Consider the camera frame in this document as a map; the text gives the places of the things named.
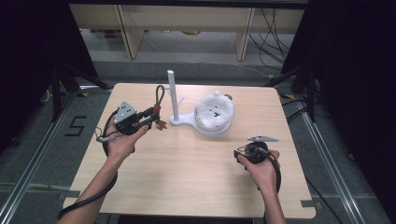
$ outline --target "floor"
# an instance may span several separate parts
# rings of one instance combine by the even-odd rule
[[[269,80],[269,74],[255,69],[257,67],[275,68],[278,71],[282,65],[279,60],[274,59],[262,53],[249,39],[246,58],[242,62],[236,60],[236,53],[233,44],[233,34],[224,33],[199,33],[198,35],[186,35],[180,31],[162,32],[147,31],[145,33],[142,45],[135,59],[127,58],[125,48],[121,38],[106,38],[102,32],[92,32],[90,30],[81,30],[86,46],[95,63],[180,63],[180,64],[204,64],[204,65],[229,65],[235,69],[249,70],[263,80]],[[252,38],[258,43],[262,43],[262,37],[253,34]],[[278,36],[285,46],[290,46],[293,35]],[[272,36],[268,38],[268,44],[274,48],[264,45],[266,49],[272,52],[278,59],[282,60],[282,53],[278,49],[277,42]],[[99,76],[109,78],[113,70],[100,70]],[[284,95],[282,103],[290,101],[287,95],[290,93],[290,82],[279,85],[279,93]],[[104,106],[108,93],[93,93],[90,105]],[[86,104],[83,98],[77,98],[72,106],[79,108],[72,115],[66,115],[65,119],[70,122],[78,113],[84,113],[83,107]],[[309,183],[312,197],[316,202],[317,217],[312,220],[288,220],[289,223],[390,223],[381,205],[371,192],[369,185],[365,182],[359,167],[353,160],[346,156],[347,148],[344,145],[342,137],[338,135],[336,128],[326,114],[324,106],[316,106],[317,122],[312,124],[306,114],[300,115],[294,119],[294,112],[301,109],[302,104],[284,105],[285,116],[290,118],[290,130],[293,140],[297,147],[304,173]],[[100,111],[90,116],[98,118]],[[51,107],[43,106],[37,109],[32,115],[31,121],[26,126],[21,136],[33,136],[23,141],[17,147],[10,147],[0,157],[0,202],[8,199],[9,193],[13,190],[15,183],[18,182],[21,175],[26,173],[26,167],[30,165],[31,159],[35,156],[35,149],[40,145],[41,139],[45,138],[46,130],[50,129]],[[86,128],[92,128],[96,120],[87,121]],[[319,133],[312,133],[312,130],[319,130]],[[83,136],[78,138],[69,147],[83,146]],[[50,142],[53,147],[65,148],[61,142],[53,140]],[[18,148],[27,148],[24,151],[16,150]],[[76,164],[79,164],[84,155],[82,150],[71,150],[66,154],[56,151],[48,151],[46,158],[39,164],[37,173],[32,177],[32,183],[21,200],[20,207],[14,211],[14,218],[10,223],[49,223],[46,217],[54,217],[54,214],[60,209],[62,198],[67,192],[67,184],[72,181],[73,176],[63,174],[73,174],[78,165],[71,166],[62,160],[62,156],[73,157]],[[324,162],[330,154],[332,161]],[[55,170],[53,163],[57,161],[55,167],[61,172]],[[340,177],[334,176],[331,172],[336,172]],[[56,179],[46,180],[48,176],[57,176]],[[344,188],[337,187],[342,183]],[[340,190],[350,193],[348,196],[340,195]],[[349,203],[356,203],[356,209],[349,209]],[[361,213],[360,215],[351,214],[351,212]],[[118,216],[102,214],[98,218],[98,223],[118,223]],[[260,223],[260,219],[254,219],[254,223]]]

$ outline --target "black cable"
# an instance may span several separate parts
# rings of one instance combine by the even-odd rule
[[[262,43],[261,45],[259,45],[259,44],[256,42],[256,40],[253,38],[253,36],[252,36],[251,34],[249,34],[249,37],[250,37],[250,39],[253,41],[253,43],[256,45],[256,47],[257,47],[260,51],[263,51],[264,53],[268,54],[268,56],[270,56],[271,58],[277,60],[278,62],[283,63],[283,60],[282,60],[282,59],[279,59],[279,58],[276,57],[273,53],[271,53],[270,51],[264,49],[264,48],[262,47],[263,43]]]
[[[306,112],[308,109],[307,106],[299,109],[298,111],[296,111],[294,114],[290,115],[289,117],[286,118],[288,123],[291,123],[294,119],[296,119],[297,117],[299,117],[300,115],[302,115],[304,112]]]
[[[330,209],[330,211],[332,212],[332,214],[335,216],[335,218],[337,218],[339,223],[343,223],[343,221],[341,220],[341,218],[339,216],[337,216],[337,214],[335,213],[335,211],[332,209],[332,207],[327,203],[327,201],[323,198],[323,196],[319,193],[318,189],[314,186],[314,184],[312,184],[312,182],[308,179],[308,177],[306,177],[305,175],[305,180],[306,182],[312,187],[312,189],[318,194],[319,198],[327,205],[327,207]]]
[[[283,47],[285,47],[286,49],[289,49],[289,47],[286,46],[286,45],[280,40],[279,36],[277,36],[275,15],[276,15],[276,9],[273,8],[273,20],[274,20],[274,29],[275,29],[275,36],[276,36],[276,39],[277,39],[278,43],[280,43],[281,45],[283,45]]]
[[[118,109],[117,109],[116,111],[114,111],[114,112],[111,114],[111,116],[108,118],[108,120],[107,120],[107,122],[106,122],[106,125],[105,125],[105,128],[104,128],[104,130],[103,130],[103,136],[106,136],[106,131],[107,131],[107,128],[108,128],[108,124],[109,124],[109,122],[111,121],[111,119],[114,117],[114,115],[117,114],[118,111],[119,111]],[[107,143],[103,143],[103,149],[105,150],[106,156],[108,156]],[[102,191],[100,191],[99,193],[97,193],[97,194],[93,195],[92,197],[90,197],[90,198],[88,198],[88,199],[85,199],[85,200],[83,200],[83,201],[81,201],[81,202],[73,203],[72,205],[67,206],[66,208],[64,208],[64,209],[58,214],[58,220],[61,219],[66,213],[69,213],[69,212],[71,212],[71,211],[73,211],[73,210],[76,210],[76,209],[78,209],[78,208],[80,208],[80,207],[82,207],[82,206],[84,206],[84,205],[86,205],[86,204],[88,204],[88,203],[92,203],[92,202],[94,202],[94,201],[96,201],[96,200],[102,198],[103,196],[105,196],[105,195],[114,187],[114,185],[116,184],[116,182],[117,182],[117,177],[118,177],[118,174],[116,174],[116,175],[113,177],[113,179],[111,180],[110,184],[109,184],[105,189],[103,189]]]
[[[276,29],[276,10],[273,8],[273,20],[272,20],[272,22],[271,22],[271,25],[270,25],[269,21],[267,20],[267,18],[266,18],[266,16],[265,16],[265,13],[264,13],[263,9],[262,9],[262,15],[263,15],[263,17],[264,17],[264,19],[265,19],[265,22],[267,23],[268,31],[269,31],[268,34],[267,34],[267,36],[265,37],[265,39],[264,39],[263,41],[266,43],[266,39],[267,39],[268,35],[271,34],[272,37],[274,38],[275,42],[277,43],[277,48],[274,47],[274,46],[272,46],[272,45],[270,45],[270,44],[268,44],[268,43],[266,43],[266,44],[267,44],[268,46],[270,46],[271,48],[273,48],[273,49],[279,50],[280,54],[282,55],[282,58],[285,60],[285,59],[286,59],[285,50],[282,49],[282,47],[280,46],[280,44],[282,44],[283,46],[285,46],[287,49],[288,49],[288,47],[287,47],[285,44],[283,44],[283,42],[282,42],[282,41],[279,39],[279,37],[277,36],[277,29]]]
[[[102,198],[103,196],[105,196],[114,187],[114,185],[116,184],[117,177],[118,177],[118,175],[116,174],[114,176],[114,178],[111,180],[110,184],[105,189],[103,189],[99,193],[93,195],[91,198],[88,198],[88,199],[83,200],[83,201],[78,202],[78,203],[73,203],[72,205],[67,206],[66,208],[64,208],[58,214],[58,220],[61,219],[66,213],[69,213],[69,212],[71,212],[71,211],[73,211],[75,209],[78,209],[78,208],[80,208],[80,207],[82,207],[82,206],[84,206],[84,205],[86,205],[88,203],[92,203],[92,202]]]
[[[161,89],[161,96],[158,95],[158,90]],[[157,89],[155,89],[155,105],[160,105],[163,101],[163,95],[165,94],[165,87],[163,85],[158,85]]]
[[[262,50],[260,50],[259,57],[260,57],[260,61],[262,62],[262,64],[264,64],[266,67],[273,68],[273,69],[279,70],[279,71],[282,70],[282,69],[280,69],[280,68],[276,68],[276,67],[273,67],[273,66],[270,66],[270,65],[266,64],[266,63],[262,60]]]
[[[276,161],[276,158],[273,154],[269,153],[269,155],[266,157],[274,166],[275,172],[276,172],[276,192],[279,193],[280,190],[280,183],[281,183],[281,174],[280,174],[280,167]],[[267,219],[265,217],[265,212],[264,215],[262,216],[263,218],[263,224],[267,224]]]
[[[283,103],[282,106],[288,105],[288,104],[291,104],[291,103],[296,103],[296,102],[306,102],[306,100],[292,100],[292,101],[288,101],[286,103]]]

